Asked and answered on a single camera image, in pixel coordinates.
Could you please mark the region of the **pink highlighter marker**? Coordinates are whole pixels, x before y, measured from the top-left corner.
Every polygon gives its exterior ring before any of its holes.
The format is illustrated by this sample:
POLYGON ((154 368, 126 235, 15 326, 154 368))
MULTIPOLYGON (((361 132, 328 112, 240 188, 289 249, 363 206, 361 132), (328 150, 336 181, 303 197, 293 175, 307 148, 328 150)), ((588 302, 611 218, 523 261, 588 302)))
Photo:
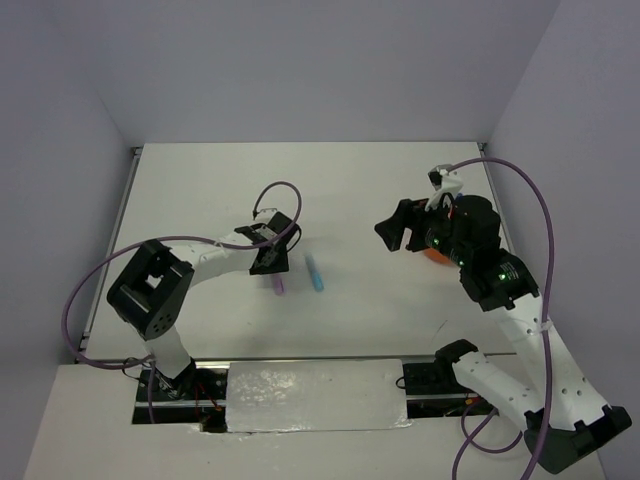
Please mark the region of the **pink highlighter marker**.
POLYGON ((282 296, 286 293, 284 281, 280 274, 273 274, 271 276, 271 285, 276 295, 282 296))

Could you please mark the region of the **light blue highlighter marker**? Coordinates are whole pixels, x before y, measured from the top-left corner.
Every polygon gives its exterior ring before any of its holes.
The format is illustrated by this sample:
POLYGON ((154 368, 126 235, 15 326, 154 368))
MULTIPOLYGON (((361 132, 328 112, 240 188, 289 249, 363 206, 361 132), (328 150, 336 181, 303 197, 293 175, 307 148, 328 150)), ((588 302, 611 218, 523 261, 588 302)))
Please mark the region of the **light blue highlighter marker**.
POLYGON ((306 254, 304 259, 314 290, 316 292, 322 292, 324 290, 324 283, 313 256, 306 254))

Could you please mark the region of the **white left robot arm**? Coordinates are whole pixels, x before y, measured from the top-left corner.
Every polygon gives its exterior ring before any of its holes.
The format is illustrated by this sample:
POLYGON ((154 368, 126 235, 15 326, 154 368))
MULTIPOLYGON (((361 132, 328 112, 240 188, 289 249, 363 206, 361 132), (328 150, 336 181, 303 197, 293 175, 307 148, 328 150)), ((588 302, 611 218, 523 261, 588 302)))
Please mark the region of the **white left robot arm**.
POLYGON ((200 381, 176 328, 188 291, 228 273, 285 273, 289 244, 300 237, 301 227, 273 210, 261 222, 237 227, 216 242, 170 247, 149 240, 138 247, 110 287, 107 302, 143 341, 155 360, 154 379, 170 398, 189 396, 200 381))

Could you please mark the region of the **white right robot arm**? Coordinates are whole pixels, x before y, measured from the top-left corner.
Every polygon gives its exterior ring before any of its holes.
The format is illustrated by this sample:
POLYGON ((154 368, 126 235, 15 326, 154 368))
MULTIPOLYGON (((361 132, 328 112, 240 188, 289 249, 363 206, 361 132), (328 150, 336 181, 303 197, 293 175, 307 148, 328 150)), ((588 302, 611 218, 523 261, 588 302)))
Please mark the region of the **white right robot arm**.
POLYGON ((524 385, 466 340, 436 353, 436 383, 466 387, 516 424, 535 462, 558 474, 628 429, 622 406, 609 404, 589 383, 550 321, 526 265, 501 246, 501 221, 489 200, 461 196, 451 203, 403 199, 375 232, 391 251, 435 250, 460 273, 469 298, 497 324, 532 383, 524 385))

